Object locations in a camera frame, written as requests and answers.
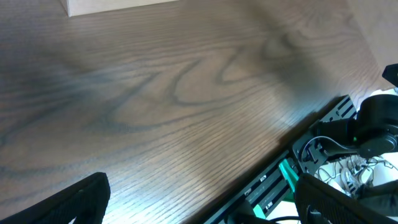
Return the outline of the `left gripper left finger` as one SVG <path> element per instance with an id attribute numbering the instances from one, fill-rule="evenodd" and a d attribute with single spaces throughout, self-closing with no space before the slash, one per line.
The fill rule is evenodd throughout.
<path id="1" fill-rule="evenodd" d="M 96 172 L 49 198 L 1 220 L 1 224 L 101 223 L 110 198 L 108 177 Z"/>

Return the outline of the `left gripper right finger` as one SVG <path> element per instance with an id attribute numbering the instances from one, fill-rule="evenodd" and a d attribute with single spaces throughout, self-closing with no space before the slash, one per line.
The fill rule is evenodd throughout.
<path id="1" fill-rule="evenodd" d="M 302 223 L 393 224 L 396 221 L 361 205 L 310 174 L 302 174 L 294 192 Z"/>

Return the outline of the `brown cardboard box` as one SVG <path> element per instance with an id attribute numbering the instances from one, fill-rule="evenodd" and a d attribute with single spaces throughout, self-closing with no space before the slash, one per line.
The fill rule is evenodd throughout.
<path id="1" fill-rule="evenodd" d="M 60 0 L 68 17 L 147 6 L 176 0 Z"/>

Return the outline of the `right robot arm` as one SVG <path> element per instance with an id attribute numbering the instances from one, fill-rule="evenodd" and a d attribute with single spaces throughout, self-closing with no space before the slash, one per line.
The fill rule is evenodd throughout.
<path id="1" fill-rule="evenodd" d="M 371 158 L 397 152 L 397 96 L 373 95 L 361 103 L 355 118 L 319 122 L 313 139 L 328 156 Z"/>

